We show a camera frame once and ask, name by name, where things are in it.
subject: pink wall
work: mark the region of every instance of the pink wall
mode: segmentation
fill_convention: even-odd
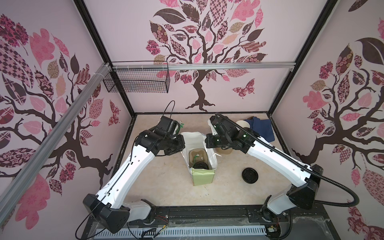
[[[70,0],[8,1],[0,14],[3,193],[102,60]],[[102,83],[3,224],[1,238],[74,239],[87,215],[82,200],[110,177],[129,121],[119,94]]]
[[[383,1],[341,1],[274,118],[292,154],[354,190],[325,206],[341,239],[384,237]],[[323,182],[316,199],[346,202]]]

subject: leaf decal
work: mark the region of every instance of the leaf decal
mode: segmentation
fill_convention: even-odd
[[[13,107],[8,107],[0,110],[0,124],[9,123],[13,116],[15,115],[15,111]]]
[[[255,42],[250,42],[250,43],[246,43],[244,45],[240,45],[246,52],[250,53],[250,52],[257,52],[262,46],[265,46],[266,45],[266,42],[262,42],[262,43],[255,43]]]
[[[364,3],[366,3],[368,0],[356,0],[356,2],[354,2],[352,4],[352,6],[349,8],[348,12],[352,12],[358,8],[360,8],[361,6],[363,6]]]
[[[362,38],[362,56],[370,63],[383,65],[384,43],[376,38]]]
[[[11,98],[13,98],[16,102],[18,102],[20,105],[23,105],[26,100],[26,92],[20,84],[15,83],[3,76],[3,81],[5,83],[5,88],[7,89],[9,95]]]
[[[57,78],[59,76],[59,66],[57,59],[48,64],[47,72],[50,78]]]
[[[40,71],[36,70],[35,77],[39,83],[40,89],[43,93],[52,100],[53,97],[53,87],[51,82],[46,76],[44,76]]]
[[[260,36],[262,31],[263,31],[263,29],[257,29],[255,31],[251,32],[249,34],[248,38],[247,38],[247,41],[254,41],[254,40],[256,40]]]
[[[349,44],[344,48],[344,50],[340,53],[340,56],[337,58],[336,62],[336,72],[338,75],[342,75],[347,71],[349,66],[351,65],[353,58],[353,52],[349,48]]]
[[[41,131],[42,123],[39,121],[29,121],[23,123],[23,126],[28,132],[32,134],[38,134]]]
[[[67,111],[68,107],[67,107],[67,103],[65,102],[64,98],[61,97],[59,98],[59,100],[57,100],[57,102],[55,103],[55,110],[58,112],[58,113],[65,113]]]
[[[384,85],[384,74],[372,70],[372,82],[376,85]]]
[[[237,78],[237,77],[243,76],[246,73],[249,73],[247,69],[228,69],[226,70],[226,72],[228,76],[233,78]]]
[[[233,57],[233,59],[236,60],[239,57],[240,57],[240,49],[236,51],[235,56]]]
[[[60,193],[61,196],[63,195],[63,190],[60,181],[51,178],[49,180],[49,187],[50,189],[52,189],[52,191]]]
[[[320,113],[320,110],[313,111],[308,118],[313,119],[313,118],[317,117],[317,115],[319,115],[319,113]]]
[[[96,119],[100,116],[101,110],[103,109],[103,99],[96,99],[89,107],[89,117]]]
[[[358,119],[361,115],[359,113],[347,113],[346,115],[342,116],[341,118],[347,122],[355,121]]]
[[[183,46],[181,46],[179,43],[175,42],[174,40],[170,40],[172,44],[172,48],[175,50],[175,52],[183,57],[187,56],[187,53]]]
[[[312,89],[315,91],[320,91],[323,88],[325,88],[325,82],[324,80],[317,80],[311,85]]]
[[[357,133],[356,133],[356,137],[364,137],[364,136],[367,136],[368,134],[370,134],[374,129],[374,128],[371,128],[371,127],[361,127]]]
[[[57,79],[57,83],[56,83],[56,93],[57,93],[57,97],[61,97],[64,95],[65,93],[65,80],[64,80],[64,77],[63,75],[61,75],[58,79]]]
[[[344,148],[345,148],[345,146],[344,145],[337,145],[334,149],[333,149],[333,151],[332,151],[332,153],[341,153],[343,150],[344,150]]]
[[[199,23],[199,12],[194,6],[181,2],[181,8],[183,9],[183,12],[187,18],[189,18],[192,22]]]
[[[48,175],[45,179],[49,178],[49,177],[53,177],[55,176],[55,174],[57,173],[57,168],[56,166],[54,166],[49,172],[48,172]]]
[[[79,62],[77,61],[75,54],[71,58],[71,70],[72,70],[73,74],[78,74],[79,70],[80,70]]]
[[[340,153],[340,164],[342,164],[350,156],[351,156],[351,149],[349,147],[347,149],[341,151],[341,153]]]
[[[9,131],[0,132],[0,149],[5,148],[11,141],[11,133]]]
[[[384,177],[376,172],[366,169],[362,181],[369,194],[379,203],[384,205]]]
[[[245,36],[249,32],[249,30],[251,30],[252,24],[253,24],[253,22],[251,22],[251,23],[249,23],[243,27],[243,32],[242,32],[243,36]]]
[[[360,183],[360,172],[359,172],[358,168],[355,168],[355,169],[352,170],[352,172],[351,172],[351,179],[352,179],[353,183],[355,184],[355,186],[359,185],[359,183]]]
[[[201,59],[201,53],[199,53],[199,54],[196,55],[196,57],[195,57],[193,63],[198,63],[198,62],[200,61],[200,59]]]
[[[209,12],[207,12],[207,15],[203,19],[203,23],[201,24],[201,30],[205,31],[207,30],[211,25],[211,18],[209,17]]]
[[[373,160],[376,162],[384,164],[384,154],[376,154],[375,156],[372,157]]]
[[[263,11],[262,11],[261,8],[259,8],[259,10],[257,10],[256,18],[255,18],[255,26],[256,26],[256,28],[257,28],[258,26],[260,26],[260,24],[262,23],[262,21],[263,21],[263,16],[264,16]]]
[[[356,72],[356,71],[352,71],[353,72],[353,77],[352,77],[352,81],[354,84],[356,85],[363,85],[365,84],[365,78],[363,77],[362,74]]]
[[[344,76],[342,81],[340,82],[340,85],[337,88],[337,94],[339,97],[340,104],[345,102],[349,95],[349,79],[348,74]]]
[[[371,93],[366,93],[361,98],[359,98],[358,105],[361,107],[369,107],[369,105],[372,103],[372,95]]]
[[[213,60],[213,58],[214,58],[214,53],[211,53],[211,54],[207,57],[207,61],[208,61],[208,63],[211,63],[212,60]]]
[[[224,38],[224,36],[227,34],[228,30],[228,23],[227,21],[223,21],[223,23],[220,25],[219,30],[217,31],[217,40],[221,40]]]
[[[161,9],[160,11],[156,12],[155,15],[153,16],[160,16],[167,23],[170,23],[170,24],[178,24],[178,23],[185,22],[184,16],[178,11],[171,8]]]
[[[193,25],[183,27],[189,33],[195,33],[197,31],[197,27]]]
[[[35,150],[18,148],[0,154],[0,167],[18,167],[28,162]]]
[[[229,31],[231,33],[237,33],[238,31],[240,31],[241,27],[244,25],[244,23],[242,22],[237,22],[237,23],[234,23],[231,28],[229,29]]]

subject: pink leaf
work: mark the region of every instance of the pink leaf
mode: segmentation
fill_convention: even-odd
[[[360,183],[360,172],[359,172],[358,168],[355,168],[351,172],[351,178],[352,178],[352,181],[355,184],[355,186],[359,185],[359,183]]]
[[[38,134],[41,131],[42,123],[38,121],[29,121],[29,122],[23,123],[23,126],[28,132],[32,134]]]
[[[380,137],[384,137],[384,123],[380,124],[378,129],[377,129],[377,134]]]
[[[219,45],[214,46],[214,48],[213,48],[214,53],[215,53],[215,54],[220,53],[221,50],[223,50],[223,47],[224,47],[224,45],[222,45],[222,44],[219,44]]]
[[[260,7],[259,10],[257,10],[256,18],[255,18],[255,26],[256,26],[256,28],[262,23],[263,15],[264,15],[263,11],[262,11],[262,9]]]
[[[67,111],[67,103],[65,103],[65,100],[63,97],[59,98],[57,102],[55,103],[55,110],[58,113],[65,113]]]
[[[193,49],[198,49],[200,47],[200,43],[196,39],[193,39],[192,47]]]
[[[31,104],[36,111],[43,111],[45,108],[45,102],[40,98],[29,97]]]
[[[371,93],[366,93],[361,98],[359,98],[358,105],[367,108],[369,107],[371,102],[372,102]]]
[[[348,114],[342,116],[341,118],[347,122],[351,122],[351,121],[358,119],[360,116],[361,115],[359,113],[348,113]]]

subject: tree decal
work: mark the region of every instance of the tree decal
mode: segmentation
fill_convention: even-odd
[[[353,183],[358,185],[362,180],[370,195],[384,205],[384,177],[367,168],[384,170],[384,150],[369,146],[373,142],[384,144],[384,119],[380,117],[384,109],[384,74],[364,68],[365,61],[384,65],[384,43],[376,38],[357,41],[362,43],[362,56],[354,54],[348,45],[335,65],[327,62],[320,67],[321,79],[311,85],[314,91],[303,97],[313,110],[308,118],[313,121],[316,140],[309,155],[293,152],[304,163],[312,164],[324,145],[335,145],[332,154],[339,154],[340,164],[350,159],[354,164]],[[356,153],[361,154],[365,169],[357,164]],[[362,228],[368,235],[376,232],[377,227],[364,226],[358,219],[348,221],[356,233]]]
[[[160,48],[162,52],[155,57],[155,61],[174,64],[251,63],[260,62],[266,56],[256,53],[266,45],[265,41],[255,41],[263,30],[257,29],[263,20],[261,8],[255,9],[260,0],[230,0],[232,7],[237,5],[232,15],[227,13],[227,0],[160,2],[171,8],[159,10],[149,22],[155,40],[149,40],[146,49],[152,55],[159,54]],[[161,20],[159,17],[167,24],[158,24],[156,21]],[[205,99],[202,81],[217,81],[220,77],[224,81],[230,81],[229,77],[236,78],[246,73],[249,73],[246,69],[231,69],[226,73],[217,70],[190,70],[170,71],[169,75],[174,76],[175,82],[181,80],[184,84],[193,83],[198,99],[187,109],[198,106],[200,110],[207,112],[204,106],[214,104]],[[242,88],[242,92],[237,93],[243,97],[251,92],[253,87],[247,85]]]

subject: patterned leaf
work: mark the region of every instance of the patterned leaf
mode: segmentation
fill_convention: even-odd
[[[7,89],[11,98],[16,100],[16,102],[18,102],[20,105],[23,105],[26,100],[26,92],[24,88],[20,86],[20,84],[5,78],[4,74],[2,74],[2,76],[3,76],[3,81],[5,83],[5,88]]]
[[[246,73],[249,73],[247,69],[228,69],[226,71],[228,76],[233,78],[237,78],[237,77],[243,76]]]
[[[96,119],[100,116],[101,110],[103,109],[103,100],[102,99],[96,99],[93,101],[91,106],[89,107],[89,117]]]
[[[339,97],[340,104],[345,102],[349,95],[349,79],[348,74],[344,76],[343,80],[340,82],[340,85],[337,89],[337,94]]]
[[[351,149],[347,148],[340,153],[340,164],[347,160],[351,156]]]
[[[36,70],[35,77],[39,83],[40,89],[43,93],[52,100],[53,97],[53,87],[51,82],[46,76],[44,76],[40,71]]]
[[[228,23],[227,21],[223,21],[223,23],[220,25],[219,30],[217,31],[217,40],[221,40],[224,38],[228,30]]]
[[[181,3],[181,8],[183,12],[192,22],[199,23],[199,12],[196,10],[194,6],[187,3]]]
[[[359,183],[360,183],[360,172],[359,172],[358,168],[355,168],[354,170],[352,170],[351,178],[352,178],[352,181],[355,184],[355,186],[359,185]]]
[[[252,24],[253,22],[248,23],[243,27],[243,32],[242,32],[243,36],[245,36],[249,32],[249,30],[251,30]]]
[[[52,189],[52,191],[60,193],[61,196],[63,195],[63,190],[60,181],[51,178],[49,180],[49,187],[50,189]]]
[[[205,31],[207,30],[211,25],[211,18],[209,17],[209,12],[207,12],[207,15],[203,19],[203,23],[201,24],[201,30]]]
[[[384,205],[384,177],[376,172],[365,169],[362,181],[369,194]]]
[[[231,28],[229,29],[229,31],[231,33],[237,33],[238,31],[240,31],[241,27],[244,25],[244,23],[242,22],[237,22],[237,23],[234,23]]]
[[[384,85],[384,74],[372,70],[372,82],[376,85]]]
[[[25,60],[0,39],[0,71],[33,87],[33,74]]]
[[[45,179],[49,178],[49,177],[53,177],[55,176],[55,174],[57,173],[57,168],[56,166],[54,166],[49,172],[48,172],[48,175]]]
[[[72,151],[72,150],[66,151],[65,156],[67,156],[68,160],[70,160],[72,162],[76,162],[76,155],[75,155],[74,151]]]
[[[371,128],[371,127],[361,127],[359,128],[359,130],[357,131],[356,133],[356,137],[364,137],[364,136],[367,136],[368,134],[370,134],[374,129],[374,128]]]
[[[342,75],[347,71],[349,66],[351,65],[353,59],[353,52],[349,48],[349,44],[345,47],[345,49],[340,53],[339,58],[337,58],[336,62],[336,72],[338,75]]]
[[[185,51],[184,47],[181,46],[179,43],[175,42],[174,40],[170,40],[172,44],[172,48],[175,50],[175,52],[183,57],[187,56],[187,52]]]
[[[193,25],[183,27],[189,33],[195,33],[197,31],[197,27]]]
[[[362,74],[360,74],[356,71],[352,71],[352,72],[353,72],[352,81],[354,84],[357,84],[357,85],[365,84],[365,78],[363,77]]]
[[[13,107],[8,107],[0,110],[0,124],[6,124],[9,123],[13,116],[15,115],[15,111],[13,110]]]
[[[372,157],[373,160],[384,164],[384,154],[376,154],[375,156]]]
[[[11,141],[11,133],[9,131],[0,132],[0,149],[5,148]]]
[[[48,64],[47,72],[50,78],[57,78],[59,76],[59,66],[57,59]]]
[[[319,115],[319,113],[320,113],[320,110],[313,111],[308,118],[315,118],[317,117],[317,115]]]
[[[28,162],[35,150],[18,148],[0,154],[0,167],[17,167]]]
[[[344,145],[337,145],[336,147],[334,147],[332,153],[341,153],[343,150],[344,150],[345,146]]]
[[[323,88],[325,88],[325,82],[324,80],[317,80],[311,85],[312,89],[315,91],[320,91]]]

